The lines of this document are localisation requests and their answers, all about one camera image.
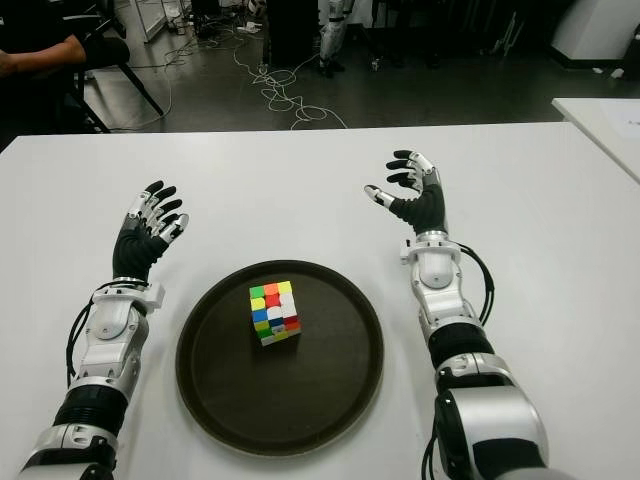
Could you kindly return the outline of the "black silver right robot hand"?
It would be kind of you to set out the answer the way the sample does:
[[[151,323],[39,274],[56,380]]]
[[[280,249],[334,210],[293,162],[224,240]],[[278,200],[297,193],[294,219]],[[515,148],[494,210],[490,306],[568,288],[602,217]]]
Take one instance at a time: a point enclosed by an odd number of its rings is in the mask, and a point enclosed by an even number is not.
[[[396,150],[393,156],[386,168],[399,170],[399,173],[388,176],[387,181],[410,189],[417,196],[399,198],[371,184],[364,187],[366,195],[410,225],[416,235],[429,231],[447,232],[444,193],[436,166],[416,151]]]

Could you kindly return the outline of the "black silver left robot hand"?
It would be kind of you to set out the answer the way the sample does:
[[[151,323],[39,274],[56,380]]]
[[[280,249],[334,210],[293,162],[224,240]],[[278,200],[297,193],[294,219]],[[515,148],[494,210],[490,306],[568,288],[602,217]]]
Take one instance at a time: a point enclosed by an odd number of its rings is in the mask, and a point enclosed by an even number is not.
[[[152,266],[186,230],[189,216],[177,213],[177,188],[159,180],[140,192],[127,211],[112,255],[113,278],[146,281]]]

